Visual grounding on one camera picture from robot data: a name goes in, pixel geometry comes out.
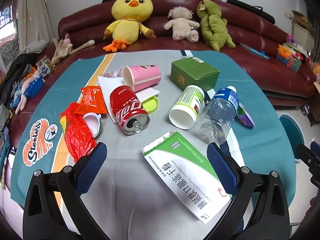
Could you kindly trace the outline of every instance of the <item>red plastic bag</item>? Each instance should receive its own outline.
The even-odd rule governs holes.
[[[60,114],[60,123],[64,133],[68,151],[77,162],[80,157],[88,155],[97,143],[92,138],[92,133],[80,114],[75,114],[79,108],[76,102],[71,103],[68,108]]]
[[[107,113],[101,87],[86,86],[85,88],[81,88],[81,93],[83,94],[83,97],[79,108],[75,111],[76,114],[85,115],[87,113]]]

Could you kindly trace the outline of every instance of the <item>red coca-cola can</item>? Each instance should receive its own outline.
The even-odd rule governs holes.
[[[120,86],[110,94],[111,109],[121,129],[126,134],[144,130],[149,122],[149,114],[129,86]]]

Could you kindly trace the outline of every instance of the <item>teal stool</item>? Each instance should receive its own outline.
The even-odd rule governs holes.
[[[298,144],[305,144],[302,130],[297,121],[287,113],[279,114],[279,120],[289,138],[296,163],[300,163],[301,160],[296,156],[296,148]]]

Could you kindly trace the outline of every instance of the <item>green plush dinosaur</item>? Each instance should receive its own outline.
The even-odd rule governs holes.
[[[229,48],[236,47],[228,34],[227,20],[221,19],[221,10],[216,3],[210,0],[201,1],[197,7],[197,14],[201,19],[200,28],[205,44],[215,51],[220,51],[225,43]]]

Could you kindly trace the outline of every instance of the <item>blue bottle label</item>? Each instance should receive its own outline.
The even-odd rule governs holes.
[[[236,92],[229,88],[221,88],[218,92],[213,96],[212,100],[215,98],[222,98],[229,101],[235,107],[236,111],[238,110],[239,99]]]

